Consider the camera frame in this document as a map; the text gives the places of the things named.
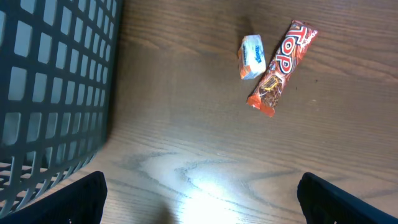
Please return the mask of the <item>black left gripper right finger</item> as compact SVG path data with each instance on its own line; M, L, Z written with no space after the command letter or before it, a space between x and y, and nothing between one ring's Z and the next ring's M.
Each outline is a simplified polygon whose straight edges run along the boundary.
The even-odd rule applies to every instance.
M302 176L297 187L297 198L308 224L397 224L396 217L310 172Z

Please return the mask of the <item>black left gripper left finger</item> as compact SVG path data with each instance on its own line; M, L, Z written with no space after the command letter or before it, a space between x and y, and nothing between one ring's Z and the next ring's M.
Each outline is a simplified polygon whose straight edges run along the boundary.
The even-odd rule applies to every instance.
M1 219L5 224L100 223L107 197L104 174L86 177Z

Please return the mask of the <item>orange Top chocolate bar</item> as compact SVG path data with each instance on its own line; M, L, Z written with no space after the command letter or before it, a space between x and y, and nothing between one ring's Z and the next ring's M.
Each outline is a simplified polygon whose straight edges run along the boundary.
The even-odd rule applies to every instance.
M247 104L274 116L286 84L317 35L318 30L309 23L293 20Z

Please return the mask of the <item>small orange white candy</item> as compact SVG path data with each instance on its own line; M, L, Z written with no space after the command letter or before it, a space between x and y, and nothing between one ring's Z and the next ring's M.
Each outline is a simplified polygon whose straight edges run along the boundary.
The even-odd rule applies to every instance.
M255 79L266 71L266 59L261 36L246 35L238 50L239 74L242 80Z

